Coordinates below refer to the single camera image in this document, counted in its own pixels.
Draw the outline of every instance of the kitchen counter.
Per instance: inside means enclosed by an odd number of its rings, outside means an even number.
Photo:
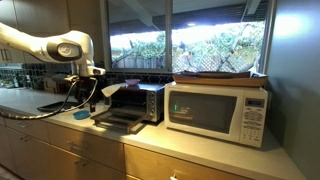
[[[33,115],[43,114],[37,107],[63,101],[65,97],[31,89],[0,88],[1,108]],[[108,106],[99,103],[91,115],[107,109]],[[44,121],[254,179],[306,179],[268,129],[262,148],[258,149],[170,130],[163,122],[148,124],[137,134],[125,134],[96,127],[90,118],[75,120],[72,114],[76,111]]]

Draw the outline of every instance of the cable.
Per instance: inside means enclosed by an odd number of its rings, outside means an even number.
[[[37,115],[37,116],[18,116],[18,115],[12,115],[12,114],[8,114],[8,113],[5,113],[5,112],[1,111],[0,112],[0,116],[4,117],[4,118],[12,119],[12,120],[39,120],[39,119],[44,119],[44,118],[48,118],[48,117],[54,116],[56,114],[60,114],[62,112],[68,112],[68,111],[74,110],[76,108],[79,108],[81,106],[84,106],[90,100],[90,98],[93,96],[93,94],[94,94],[94,92],[96,90],[97,84],[98,84],[98,80],[96,78],[90,78],[90,79],[95,81],[95,84],[94,84],[94,87],[93,87],[93,89],[91,91],[91,94],[82,104],[80,104],[80,105],[78,105],[76,107],[73,107],[73,108],[70,108],[70,109],[66,109],[66,110],[62,110],[63,106],[66,104],[66,102],[69,99],[69,96],[71,94],[72,89],[79,82],[79,79],[77,79],[75,82],[72,83],[72,85],[71,85],[71,87],[70,87],[70,89],[68,91],[66,99],[64,100],[63,104],[60,106],[60,108],[58,110],[55,110],[55,111],[53,111],[51,113],[47,113],[47,114],[43,114],[43,115]]]

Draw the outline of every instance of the microwave window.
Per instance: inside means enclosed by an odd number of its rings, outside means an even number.
[[[229,134],[237,97],[172,91],[169,116],[173,123]]]

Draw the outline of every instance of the microwave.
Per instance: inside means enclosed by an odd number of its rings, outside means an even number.
[[[169,129],[261,147],[268,92],[263,88],[165,85]]]

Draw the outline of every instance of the cabinet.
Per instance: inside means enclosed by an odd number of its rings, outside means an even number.
[[[12,28],[18,28],[13,0],[0,1],[0,22]]]
[[[24,63],[23,52],[0,44],[0,63]]]
[[[125,172],[123,144],[48,123],[50,143]]]
[[[7,128],[16,172],[24,179],[50,180],[52,148],[31,136]]]
[[[70,30],[66,0],[14,0],[19,30],[58,35]]]
[[[28,54],[28,53],[23,53],[24,56],[24,62],[27,64],[31,64],[31,63],[35,63],[35,64],[39,64],[39,63],[44,63],[43,61],[40,61],[39,59],[35,58],[34,56]]]
[[[6,127],[0,125],[0,164],[16,172]]]
[[[0,117],[0,125],[6,125],[3,117]]]
[[[126,173],[140,179],[230,179],[248,178],[201,166],[145,149],[125,145]]]
[[[94,46],[94,61],[104,60],[100,0],[68,0],[72,30],[87,33]]]
[[[39,120],[6,120],[6,125],[12,129],[20,131],[26,135],[36,137],[42,141],[48,142],[47,124]]]
[[[59,180],[124,180],[120,171],[103,166],[68,151],[53,149],[53,179]]]

